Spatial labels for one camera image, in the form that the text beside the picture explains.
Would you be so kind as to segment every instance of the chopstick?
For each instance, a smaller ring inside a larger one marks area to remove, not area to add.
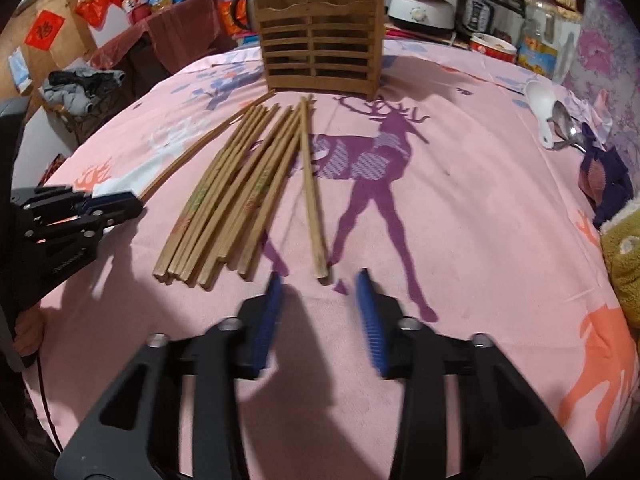
[[[267,186],[270,184],[270,181],[273,177],[273,173],[276,171],[277,167],[280,165],[280,161],[286,152],[286,149],[289,147],[291,139],[293,137],[299,137],[297,135],[296,127],[300,124],[300,108],[303,105],[300,105],[295,113],[296,118],[294,119],[292,125],[284,131],[282,134],[282,139],[279,139],[277,142],[276,148],[271,153],[269,160],[265,163],[262,172],[258,174],[256,171],[256,178],[254,185],[249,188],[247,187],[246,199],[239,200],[239,210],[238,215],[235,216],[235,221],[231,224],[231,229],[226,233],[225,238],[223,238],[223,242],[220,246],[220,250],[218,251],[218,258],[222,262],[227,262],[229,255],[238,240],[238,236],[240,231],[244,228],[247,221],[249,221],[253,215],[253,212],[258,205],[258,200]]]
[[[244,166],[240,170],[240,173],[238,173],[238,176],[236,176],[235,180],[226,191],[220,204],[213,212],[213,215],[209,219],[209,222],[200,234],[200,238],[194,245],[193,250],[191,250],[191,254],[188,257],[187,262],[184,265],[184,268],[182,269],[182,272],[179,276],[182,281],[188,282],[191,279],[191,275],[198,265],[200,258],[205,252],[207,246],[214,241],[212,240],[212,236],[214,235],[214,232],[216,231],[223,215],[226,213],[226,210],[229,208],[229,205],[233,202],[238,191],[242,188],[242,186],[244,186],[246,180],[251,176],[252,170],[254,169],[256,164],[259,164],[259,162],[262,160],[263,153],[265,153],[270,148],[274,138],[276,137],[276,134],[282,129],[283,124],[289,124],[292,118],[292,114],[290,113],[290,111],[291,107],[287,107],[284,110],[267,137],[252,153],[249,160],[244,164]]]
[[[303,98],[302,104],[302,127],[300,128],[300,151],[302,152],[302,169],[305,181],[306,196],[306,217],[309,224],[309,235],[311,238],[311,248],[316,267],[316,278],[322,279],[329,275],[326,264],[326,252],[324,240],[322,239],[322,226],[320,223],[320,211],[318,207],[318,197],[316,195],[316,183],[314,182],[313,170],[311,168],[311,148],[309,146],[309,108],[308,101]]]
[[[295,128],[295,125],[299,122],[299,119],[300,106],[298,106],[296,110],[291,115],[289,115],[286,124],[284,124],[284,126],[279,131],[277,131],[276,135],[278,138],[274,141],[273,145],[269,148],[269,151],[264,155],[264,157],[261,158],[248,183],[242,189],[242,195],[236,201],[236,204],[234,205],[231,213],[227,216],[226,221],[217,236],[217,239],[213,243],[212,249],[209,251],[209,256],[202,266],[202,270],[200,271],[200,274],[198,276],[198,284],[202,287],[207,288],[209,286],[213,271],[218,260],[220,259],[218,256],[220,249],[223,248],[223,246],[225,245],[225,241],[232,233],[234,224],[236,224],[236,222],[238,221],[241,210],[244,208],[247,199],[254,189],[258,179],[262,175],[264,168],[268,165],[271,157],[273,156],[273,153],[276,152],[279,145],[281,144],[280,141],[283,138],[287,137],[288,133]]]
[[[169,177],[171,177],[176,171],[178,171],[181,167],[183,167],[189,160],[191,160],[196,153],[198,153],[202,148],[204,148],[207,144],[209,144],[212,140],[216,139],[220,136],[229,126],[231,126],[239,117],[242,117],[246,114],[247,110],[251,107],[255,107],[259,104],[262,104],[267,99],[270,99],[275,95],[274,90],[268,91],[266,94],[261,95],[255,101],[251,102],[241,110],[237,111],[231,117],[222,121],[218,126],[216,126],[210,132],[207,132],[202,137],[200,137],[196,142],[194,142],[191,146],[189,146],[181,155],[179,155],[167,168],[165,168],[162,173],[160,173],[153,180],[151,184],[149,184],[145,190],[140,194],[139,199],[143,203],[147,203],[149,199],[162,187]]]
[[[252,227],[251,232],[249,233],[249,236],[244,244],[244,249],[242,250],[242,254],[238,261],[238,274],[240,274],[240,276],[245,279],[249,275],[251,263],[254,259],[255,251],[258,248],[260,242],[260,236],[268,229],[268,225],[273,220],[276,202],[288,177],[287,173],[289,172],[289,169],[293,162],[293,158],[298,151],[299,143],[299,136],[294,136],[293,139],[291,139],[289,146],[287,147],[287,151],[280,161],[278,171],[273,177],[273,181],[267,192],[267,196],[264,198],[262,206],[260,206],[260,211],[258,212],[258,216],[255,219],[254,226]]]
[[[229,164],[229,160],[237,160],[238,154],[242,152],[247,142],[254,137],[254,134],[258,132],[258,136],[260,135],[260,126],[264,123],[265,117],[266,108],[262,106],[258,107],[254,115],[248,119],[243,131],[239,133],[239,142],[229,152],[223,154],[221,170],[210,185],[209,190],[196,211],[194,218],[190,222],[187,232],[178,245],[178,249],[175,251],[174,257],[169,264],[168,272],[170,275],[180,275],[186,259],[189,257],[193,246],[198,240],[198,236],[202,232],[202,228],[209,219],[210,212],[215,207],[220,194],[223,192],[227,181],[231,177],[234,168]]]
[[[191,220],[196,215],[196,211],[202,203],[207,189],[209,189],[215,177],[220,172],[220,167],[226,159],[228,150],[233,148],[238,143],[240,133],[243,131],[245,125],[247,124],[247,121],[252,117],[256,110],[257,107],[250,106],[244,116],[242,116],[242,121],[238,124],[238,127],[232,133],[232,135],[227,139],[222,149],[216,154],[212,163],[207,168],[207,171],[205,171],[205,173],[202,175],[202,178],[200,179],[198,185],[193,190],[191,197],[184,205],[184,208],[180,213],[180,216],[178,217],[174,228],[171,230],[171,233],[169,234],[169,237],[164,244],[164,248],[162,248],[162,252],[158,257],[158,262],[154,267],[153,275],[158,280],[162,281],[165,279],[169,264],[174,257],[175,251],[177,251],[178,245],[184,237],[184,234],[187,231]]]

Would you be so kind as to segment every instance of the metal bolt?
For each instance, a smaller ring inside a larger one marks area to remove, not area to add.
[[[234,332],[235,330],[240,330],[242,328],[242,321],[237,317],[227,317],[223,319],[219,325],[218,329],[222,330],[222,332]]]
[[[495,346],[493,340],[487,334],[475,334],[471,342],[476,348],[491,348]]]
[[[153,334],[146,340],[146,345],[151,348],[162,348],[169,342],[169,336],[167,334]]]
[[[398,321],[398,326],[400,327],[400,330],[410,330],[411,332],[415,332],[422,328],[422,323],[415,319],[415,317],[403,317]]]

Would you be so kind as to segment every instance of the human hand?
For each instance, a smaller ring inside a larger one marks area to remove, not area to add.
[[[35,354],[44,338],[44,315],[40,310],[40,302],[18,314],[15,321],[14,348],[21,355]]]

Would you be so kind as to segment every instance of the metal pot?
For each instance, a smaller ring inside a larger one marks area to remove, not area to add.
[[[466,36],[489,34],[517,46],[524,21],[524,0],[458,0],[456,28]]]
[[[236,24],[237,27],[240,27],[244,30],[248,30],[251,32],[255,32],[257,27],[257,22],[254,14],[254,1],[255,0],[246,0],[246,21],[247,25],[238,20],[238,3],[241,0],[233,0],[231,2],[231,8],[229,9],[229,14],[231,15],[231,19]]]

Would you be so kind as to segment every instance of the floral wallpaper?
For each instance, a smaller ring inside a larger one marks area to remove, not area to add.
[[[580,99],[593,103],[609,92],[613,116],[608,144],[618,149],[640,191],[640,32],[620,0],[586,0],[577,57],[564,80]]]

